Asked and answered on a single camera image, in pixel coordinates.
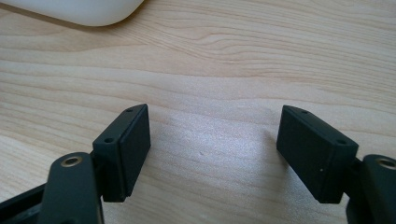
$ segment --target white mouse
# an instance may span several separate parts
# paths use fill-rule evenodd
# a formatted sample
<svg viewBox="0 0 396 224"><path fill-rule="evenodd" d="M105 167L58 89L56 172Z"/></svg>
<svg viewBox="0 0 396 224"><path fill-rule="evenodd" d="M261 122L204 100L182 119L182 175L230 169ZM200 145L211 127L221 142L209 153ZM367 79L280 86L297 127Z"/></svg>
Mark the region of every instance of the white mouse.
<svg viewBox="0 0 396 224"><path fill-rule="evenodd" d="M128 17L143 0L0 0L63 21L104 26Z"/></svg>

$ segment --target black mechanical arm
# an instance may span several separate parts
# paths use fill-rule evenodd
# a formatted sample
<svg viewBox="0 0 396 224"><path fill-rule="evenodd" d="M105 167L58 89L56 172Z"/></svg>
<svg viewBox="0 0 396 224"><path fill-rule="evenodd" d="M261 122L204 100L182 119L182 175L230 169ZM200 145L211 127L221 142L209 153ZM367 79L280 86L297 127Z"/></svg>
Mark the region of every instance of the black mechanical arm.
<svg viewBox="0 0 396 224"><path fill-rule="evenodd" d="M101 197L131 196L150 148L149 110L124 110L93 142L91 154L71 153L50 167L45 185L0 204L0 223L104 223Z"/></svg>
<svg viewBox="0 0 396 224"><path fill-rule="evenodd" d="M396 223L396 160L356 158L358 144L312 113L283 106L276 148L320 203L349 196L350 224Z"/></svg>

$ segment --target wood grain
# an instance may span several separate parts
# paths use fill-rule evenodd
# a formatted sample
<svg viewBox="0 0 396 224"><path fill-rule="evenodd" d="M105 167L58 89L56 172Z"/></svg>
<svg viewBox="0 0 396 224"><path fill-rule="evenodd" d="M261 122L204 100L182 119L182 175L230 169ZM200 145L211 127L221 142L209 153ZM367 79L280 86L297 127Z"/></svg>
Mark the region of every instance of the wood grain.
<svg viewBox="0 0 396 224"><path fill-rule="evenodd" d="M0 4L0 201L141 103L152 148L106 223L346 223L276 153L281 106L396 158L396 2L146 0L97 28Z"/></svg>

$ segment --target wooden table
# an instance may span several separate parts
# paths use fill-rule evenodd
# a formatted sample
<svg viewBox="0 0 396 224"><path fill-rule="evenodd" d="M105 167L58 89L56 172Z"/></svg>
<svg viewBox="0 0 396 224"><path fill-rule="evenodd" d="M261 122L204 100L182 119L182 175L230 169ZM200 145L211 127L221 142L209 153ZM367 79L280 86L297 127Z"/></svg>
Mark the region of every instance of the wooden table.
<svg viewBox="0 0 396 224"><path fill-rule="evenodd" d="M396 158L396 2L146 0L83 27L0 5L0 201L124 109L152 147L106 223L346 223L276 152L282 105Z"/></svg>

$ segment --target black block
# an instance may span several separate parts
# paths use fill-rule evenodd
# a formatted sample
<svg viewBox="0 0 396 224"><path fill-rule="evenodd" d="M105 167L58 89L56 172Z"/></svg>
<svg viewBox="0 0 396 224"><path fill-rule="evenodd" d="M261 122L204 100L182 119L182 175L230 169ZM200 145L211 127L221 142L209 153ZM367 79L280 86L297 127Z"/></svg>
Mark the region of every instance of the black block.
<svg viewBox="0 0 396 224"><path fill-rule="evenodd" d="M137 105L123 111L93 142L96 166L103 166L105 202L131 196L150 148L149 108Z"/></svg>
<svg viewBox="0 0 396 224"><path fill-rule="evenodd" d="M310 112L283 106L276 148L320 203L340 203L358 147Z"/></svg>

